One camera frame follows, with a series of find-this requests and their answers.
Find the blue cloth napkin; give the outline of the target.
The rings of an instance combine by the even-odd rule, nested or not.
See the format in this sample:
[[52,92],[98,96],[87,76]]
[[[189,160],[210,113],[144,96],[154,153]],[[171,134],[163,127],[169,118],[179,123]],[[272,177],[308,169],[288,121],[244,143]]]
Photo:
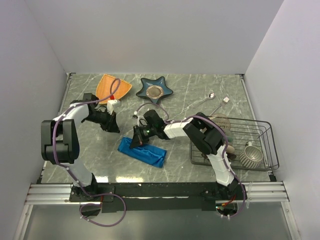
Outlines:
[[139,160],[153,167],[162,168],[165,163],[167,151],[150,144],[144,144],[135,148],[130,148],[132,139],[123,137],[117,148],[120,153]]

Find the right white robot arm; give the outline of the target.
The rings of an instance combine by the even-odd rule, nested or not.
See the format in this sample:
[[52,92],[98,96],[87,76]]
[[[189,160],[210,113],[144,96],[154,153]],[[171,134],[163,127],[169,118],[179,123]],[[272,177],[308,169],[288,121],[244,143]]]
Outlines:
[[171,140],[188,137],[202,156],[209,160],[219,186],[219,195],[230,199],[238,193],[246,195],[246,190],[232,170],[228,161],[228,138],[225,132],[203,113],[199,112],[182,121],[165,122],[152,109],[144,113],[146,125],[133,127],[133,137],[130,149],[137,149],[147,144],[151,137],[161,140]]

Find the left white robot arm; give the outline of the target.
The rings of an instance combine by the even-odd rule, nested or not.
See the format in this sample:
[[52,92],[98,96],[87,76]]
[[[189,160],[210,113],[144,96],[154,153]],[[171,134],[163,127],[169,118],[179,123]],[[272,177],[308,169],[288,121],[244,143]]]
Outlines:
[[112,96],[104,111],[98,108],[99,102],[94,94],[85,93],[82,100],[72,101],[62,114],[52,120],[42,121],[40,126],[43,160],[65,169],[73,179],[72,191],[88,201],[97,199],[99,188],[94,174],[79,159],[77,127],[87,121],[98,124],[105,132],[120,132],[115,112],[120,101]]

